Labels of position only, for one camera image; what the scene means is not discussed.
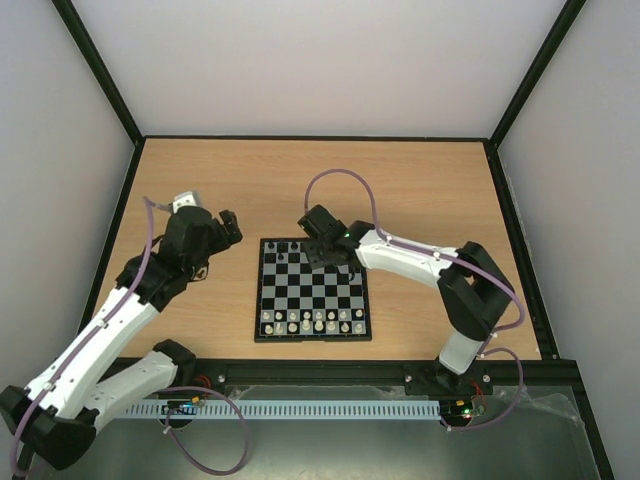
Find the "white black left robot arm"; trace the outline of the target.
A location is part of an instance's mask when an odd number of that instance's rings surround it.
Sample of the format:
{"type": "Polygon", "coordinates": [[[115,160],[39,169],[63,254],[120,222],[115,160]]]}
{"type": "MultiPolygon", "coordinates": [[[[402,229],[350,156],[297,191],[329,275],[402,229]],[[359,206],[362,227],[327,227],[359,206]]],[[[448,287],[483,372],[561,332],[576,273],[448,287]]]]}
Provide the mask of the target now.
{"type": "Polygon", "coordinates": [[[187,285],[204,279],[212,255],[242,239],[236,215],[217,217],[182,206],[159,238],[130,259],[100,311],[67,349],[24,387],[1,393],[1,416],[15,439],[57,470],[77,462],[97,433],[144,397],[188,385],[195,355],[173,340],[112,376],[105,373],[123,348],[187,285]]]}

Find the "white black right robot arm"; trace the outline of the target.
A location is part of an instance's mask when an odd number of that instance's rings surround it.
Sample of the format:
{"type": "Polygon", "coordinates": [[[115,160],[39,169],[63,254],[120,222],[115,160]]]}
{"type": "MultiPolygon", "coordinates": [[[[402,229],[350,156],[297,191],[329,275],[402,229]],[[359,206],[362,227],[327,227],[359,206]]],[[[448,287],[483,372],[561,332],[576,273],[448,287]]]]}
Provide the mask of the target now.
{"type": "Polygon", "coordinates": [[[380,270],[436,289],[453,328],[437,357],[437,382],[455,392],[470,381],[472,363],[515,301],[511,283],[482,245],[437,247],[365,221],[347,226],[321,205],[308,210],[298,225],[308,236],[304,252],[314,268],[380,270]]]}

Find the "black enclosure frame post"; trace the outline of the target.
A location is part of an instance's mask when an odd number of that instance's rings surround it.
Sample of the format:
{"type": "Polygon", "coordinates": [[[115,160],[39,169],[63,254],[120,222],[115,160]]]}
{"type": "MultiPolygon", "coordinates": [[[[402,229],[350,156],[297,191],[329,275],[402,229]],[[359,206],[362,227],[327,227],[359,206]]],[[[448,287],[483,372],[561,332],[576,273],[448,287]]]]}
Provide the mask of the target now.
{"type": "Polygon", "coordinates": [[[143,140],[143,134],[134,120],[130,109],[75,5],[70,0],[52,0],[51,3],[64,23],[68,33],[71,35],[130,141],[134,146],[137,146],[143,140]]]}
{"type": "Polygon", "coordinates": [[[567,0],[564,2],[490,137],[490,142],[494,145],[495,150],[507,137],[586,3],[586,0],[567,0]]]}

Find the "black and white chessboard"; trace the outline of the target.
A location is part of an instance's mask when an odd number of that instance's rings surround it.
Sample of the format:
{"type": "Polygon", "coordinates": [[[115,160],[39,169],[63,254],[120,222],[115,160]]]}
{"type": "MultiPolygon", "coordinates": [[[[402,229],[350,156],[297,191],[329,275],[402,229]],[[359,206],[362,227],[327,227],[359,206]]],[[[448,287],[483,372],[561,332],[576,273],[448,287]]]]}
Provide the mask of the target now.
{"type": "Polygon", "coordinates": [[[256,342],[303,342],[303,341],[370,341],[371,328],[368,278],[365,270],[357,268],[350,271],[346,266],[326,267],[313,270],[302,250],[303,238],[262,238],[259,244],[259,262],[257,278],[257,299],[254,327],[256,342]],[[269,251],[267,244],[273,242],[275,248],[269,251]],[[279,244],[285,242],[287,251],[280,252],[279,244]],[[298,243],[298,250],[291,250],[291,243],[298,243]],[[285,261],[279,261],[278,255],[286,255],[285,261]],[[265,256],[274,254],[276,261],[267,263],[265,256]],[[275,313],[282,312],[283,319],[276,320],[275,313]],[[302,313],[309,311],[310,331],[301,332],[304,321],[302,313]],[[321,311],[324,322],[322,332],[314,331],[315,312],[321,311]],[[335,319],[328,320],[329,311],[335,312],[335,319]],[[340,318],[340,312],[346,311],[348,317],[340,318]],[[271,320],[263,320],[263,312],[271,313],[271,320]],[[289,320],[289,313],[296,313],[296,320],[289,320]],[[327,323],[333,321],[336,329],[328,333],[327,323]],[[275,324],[282,323],[284,332],[277,334],[275,324]],[[298,331],[290,333],[290,323],[298,324],[298,331]],[[341,332],[341,324],[349,325],[349,332],[341,332]],[[265,326],[271,324],[274,332],[265,333],[265,326]],[[354,332],[354,326],[361,324],[363,331],[354,332]]]}

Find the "black enclosure frame post left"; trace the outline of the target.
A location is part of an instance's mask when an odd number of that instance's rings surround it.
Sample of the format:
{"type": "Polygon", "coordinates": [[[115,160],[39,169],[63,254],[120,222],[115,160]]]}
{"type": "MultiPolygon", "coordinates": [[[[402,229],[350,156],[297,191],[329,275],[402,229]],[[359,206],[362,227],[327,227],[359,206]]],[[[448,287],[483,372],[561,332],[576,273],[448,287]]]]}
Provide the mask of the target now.
{"type": "Polygon", "coordinates": [[[68,33],[71,35],[130,141],[134,146],[137,146],[143,140],[143,134],[134,120],[130,109],[75,5],[70,0],[52,0],[51,3],[64,23],[68,33]]]}

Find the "black aluminium rail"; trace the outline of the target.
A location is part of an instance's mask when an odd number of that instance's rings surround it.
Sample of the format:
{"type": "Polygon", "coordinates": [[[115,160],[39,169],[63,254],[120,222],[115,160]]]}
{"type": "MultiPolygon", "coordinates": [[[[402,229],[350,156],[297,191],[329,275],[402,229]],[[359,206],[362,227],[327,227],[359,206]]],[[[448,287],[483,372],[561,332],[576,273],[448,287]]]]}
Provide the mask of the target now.
{"type": "Polygon", "coordinates": [[[248,386],[402,387],[408,395],[453,399],[485,395],[519,380],[535,387],[567,387],[583,393],[577,364],[571,360],[479,360],[459,376],[436,360],[302,361],[200,359],[193,380],[219,392],[248,386]]]}

